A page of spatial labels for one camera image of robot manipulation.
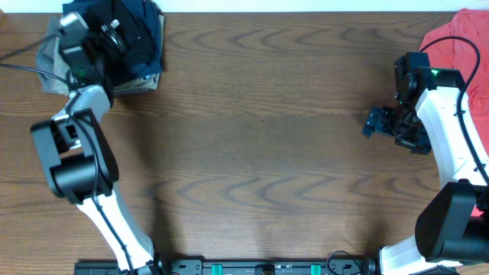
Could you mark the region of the black t-shirt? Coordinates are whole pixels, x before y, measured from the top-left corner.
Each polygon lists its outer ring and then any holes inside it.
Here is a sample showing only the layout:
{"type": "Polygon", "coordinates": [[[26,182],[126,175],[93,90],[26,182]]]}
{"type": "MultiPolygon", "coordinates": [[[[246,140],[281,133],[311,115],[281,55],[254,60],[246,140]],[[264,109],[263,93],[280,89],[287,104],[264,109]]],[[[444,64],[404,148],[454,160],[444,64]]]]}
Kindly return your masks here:
{"type": "Polygon", "coordinates": [[[154,39],[142,18],[135,17],[123,1],[96,1],[89,5],[82,14],[91,29],[98,29],[101,25],[109,24],[114,19],[119,21],[118,34],[129,47],[128,53],[122,55],[121,63],[113,73],[108,75],[113,84],[122,84],[122,77],[112,77],[117,73],[123,76],[138,76],[139,65],[147,68],[154,53],[154,39]]]}

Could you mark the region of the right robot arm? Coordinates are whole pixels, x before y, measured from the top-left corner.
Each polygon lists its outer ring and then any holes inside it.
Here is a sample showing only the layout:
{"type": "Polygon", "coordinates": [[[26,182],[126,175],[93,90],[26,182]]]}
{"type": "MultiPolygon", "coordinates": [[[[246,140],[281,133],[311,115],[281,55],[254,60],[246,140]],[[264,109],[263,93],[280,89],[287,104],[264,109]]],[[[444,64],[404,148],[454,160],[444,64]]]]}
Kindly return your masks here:
{"type": "Polygon", "coordinates": [[[434,154],[440,190],[416,220],[413,236],[380,249],[378,274],[447,274],[488,261],[488,154],[454,69],[427,53],[394,63],[397,105],[371,109],[362,134],[383,134],[415,154],[434,154]]]}

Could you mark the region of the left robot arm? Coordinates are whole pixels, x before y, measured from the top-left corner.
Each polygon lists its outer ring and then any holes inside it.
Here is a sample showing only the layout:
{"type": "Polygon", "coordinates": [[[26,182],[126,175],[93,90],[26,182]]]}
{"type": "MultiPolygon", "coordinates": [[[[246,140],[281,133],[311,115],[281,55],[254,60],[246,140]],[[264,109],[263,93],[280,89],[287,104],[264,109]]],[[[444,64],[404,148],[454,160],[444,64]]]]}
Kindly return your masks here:
{"type": "Polygon", "coordinates": [[[51,119],[31,126],[48,186],[92,220],[116,256],[117,274],[163,274],[152,240],[120,193],[118,164],[99,125],[113,106],[114,86],[98,45],[124,45],[112,27],[92,31],[76,12],[60,19],[59,32],[69,100],[51,119]]]}

